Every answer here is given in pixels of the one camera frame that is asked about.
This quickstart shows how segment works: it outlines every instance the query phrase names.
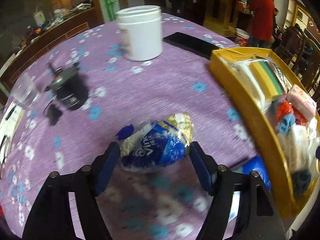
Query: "blue gripper pad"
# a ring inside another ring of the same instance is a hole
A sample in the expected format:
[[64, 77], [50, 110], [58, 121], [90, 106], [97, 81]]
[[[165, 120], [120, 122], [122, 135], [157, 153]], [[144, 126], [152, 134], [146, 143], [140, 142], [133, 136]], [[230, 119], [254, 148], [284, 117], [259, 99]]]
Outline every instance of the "blue gripper pad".
[[113, 170], [119, 160], [119, 145], [115, 142], [112, 142], [104, 155], [107, 155], [108, 157], [96, 178], [95, 191], [97, 196], [104, 192], [107, 188], [108, 182], [111, 178], [111, 174], [113, 173]]
[[197, 142], [193, 142], [190, 145], [190, 159], [203, 190], [210, 193], [212, 192], [212, 176], [204, 164], [204, 160], [202, 159], [201, 155], [204, 155], [204, 153], [202, 152], [203, 154], [200, 155], [194, 143]]

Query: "yellow tray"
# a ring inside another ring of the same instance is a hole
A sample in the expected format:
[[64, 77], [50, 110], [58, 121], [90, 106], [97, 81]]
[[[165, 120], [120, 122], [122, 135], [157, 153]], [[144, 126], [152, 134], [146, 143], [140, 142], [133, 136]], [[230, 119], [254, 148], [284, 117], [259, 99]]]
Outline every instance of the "yellow tray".
[[[230, 94], [255, 139], [268, 170], [272, 195], [280, 215], [283, 218], [296, 216], [307, 203], [317, 180], [312, 181], [303, 196], [295, 200], [287, 161], [273, 128], [242, 82], [233, 74], [230, 67], [220, 60], [223, 57], [229, 62], [236, 62], [250, 59], [253, 55], [271, 58], [292, 84], [297, 84], [306, 91], [291, 69], [270, 49], [239, 47], [214, 50], [211, 55], [209, 70]], [[320, 117], [318, 113], [316, 119], [319, 131]]]

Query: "black smartphone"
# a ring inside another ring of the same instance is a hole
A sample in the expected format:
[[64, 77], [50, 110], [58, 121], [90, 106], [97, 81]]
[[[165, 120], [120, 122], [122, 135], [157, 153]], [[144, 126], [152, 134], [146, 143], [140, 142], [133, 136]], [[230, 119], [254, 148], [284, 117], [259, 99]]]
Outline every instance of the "black smartphone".
[[219, 47], [212, 43], [179, 32], [166, 36], [163, 40], [207, 59], [210, 59], [212, 50], [219, 49]]

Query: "white plastic jar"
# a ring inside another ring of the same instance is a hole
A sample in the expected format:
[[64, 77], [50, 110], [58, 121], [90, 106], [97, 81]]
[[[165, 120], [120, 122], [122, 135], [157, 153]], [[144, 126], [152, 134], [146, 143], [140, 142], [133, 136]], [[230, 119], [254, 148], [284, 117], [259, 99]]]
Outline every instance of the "white plastic jar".
[[155, 5], [126, 8], [117, 13], [124, 56], [146, 61], [162, 53], [161, 9]]

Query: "purple tablecloth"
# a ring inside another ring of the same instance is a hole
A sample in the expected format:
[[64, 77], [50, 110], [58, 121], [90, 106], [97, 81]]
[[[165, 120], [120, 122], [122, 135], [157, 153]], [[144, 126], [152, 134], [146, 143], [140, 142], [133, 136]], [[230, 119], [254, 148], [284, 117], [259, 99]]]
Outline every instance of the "purple tablecloth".
[[[234, 46], [169, 14], [163, 14], [163, 32]], [[132, 62], [121, 56], [119, 43], [116, 21], [107, 23], [59, 44], [25, 71], [43, 91], [52, 80], [46, 63], [67, 67], [80, 61], [90, 97], [73, 112], [60, 106], [63, 116], [55, 126], [43, 117], [50, 92], [42, 93], [25, 111], [7, 159], [6, 180], [0, 182], [0, 203], [16, 235], [22, 236], [36, 195], [51, 171], [67, 174], [92, 163], [130, 123], [188, 112], [194, 140], [217, 163], [232, 166], [258, 154], [228, 95], [207, 70], [207, 59], [164, 43], [159, 57]], [[139, 240], [195, 239], [211, 203], [188, 158], [156, 174], [139, 175], [117, 167], [97, 200], [114, 239]], [[83, 238], [72, 195], [70, 204], [76, 234]]]

